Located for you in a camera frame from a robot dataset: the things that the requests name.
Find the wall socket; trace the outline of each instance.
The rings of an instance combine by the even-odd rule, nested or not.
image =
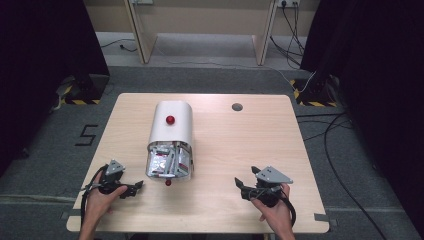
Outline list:
[[[286,8],[294,8],[296,6],[296,3],[297,3],[297,6],[299,7],[299,4],[300,4],[300,0],[285,0],[285,1],[286,1]],[[283,3],[283,0],[278,0],[277,7],[283,7],[282,3]]]

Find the person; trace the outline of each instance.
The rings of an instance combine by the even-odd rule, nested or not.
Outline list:
[[[101,172],[97,174],[94,183],[99,182],[101,174]],[[285,196],[283,196],[287,196],[288,198],[290,187],[285,183],[281,184],[281,187],[285,193]],[[110,208],[112,203],[126,190],[127,186],[121,186],[108,195],[102,194],[97,188],[90,191],[87,198],[84,222],[82,223],[78,238],[79,240],[94,239],[96,227],[100,219],[104,214],[112,212]],[[283,201],[279,200],[272,208],[265,206],[258,199],[252,198],[250,201],[262,213],[259,221],[263,222],[266,220],[268,225],[281,240],[295,239],[291,226],[290,210]]]
[[[285,194],[285,196],[283,194],[283,197],[288,198],[290,195],[289,185],[283,183],[281,184],[281,188]],[[267,207],[260,200],[255,198],[250,199],[250,201],[262,213],[259,221],[263,222],[266,220],[268,225],[281,240],[295,239],[291,225],[290,210],[283,201],[279,200],[272,208]]]

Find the table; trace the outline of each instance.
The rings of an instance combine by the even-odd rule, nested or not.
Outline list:
[[[275,0],[125,0],[142,63],[148,63],[158,33],[252,35],[256,62],[265,61]]]
[[[147,144],[156,104],[184,100],[193,109],[192,179],[164,182],[145,175]],[[243,106],[232,109],[234,103]],[[328,222],[289,97],[243,94],[150,94],[119,96],[82,186],[114,158],[126,166],[123,183],[144,180],[136,197],[118,199],[97,231],[150,233],[272,233],[260,212],[241,199],[234,177],[247,186],[251,166],[268,165],[294,180],[290,200],[297,211],[296,233],[324,233]],[[80,208],[81,194],[74,209]],[[70,231],[80,217],[71,216]]]

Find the red ball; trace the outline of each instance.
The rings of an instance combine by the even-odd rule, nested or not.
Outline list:
[[[174,124],[175,123],[174,116],[168,116],[168,117],[166,117],[166,123],[168,123],[169,125]]]

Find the light wood tabletop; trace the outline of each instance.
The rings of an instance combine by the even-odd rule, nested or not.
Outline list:
[[[184,100],[193,109],[193,175],[171,186],[145,174],[155,107],[164,100]],[[234,111],[234,103],[243,109]],[[135,197],[116,200],[97,231],[272,233],[234,183],[237,177],[254,187],[251,166],[273,166],[294,181],[295,233],[329,229],[328,222],[315,220],[325,211],[291,101],[284,95],[121,94],[82,186],[111,159],[126,167],[122,183],[144,180],[144,186]],[[81,196],[74,209],[80,209]],[[80,217],[69,217],[67,228],[79,231]]]

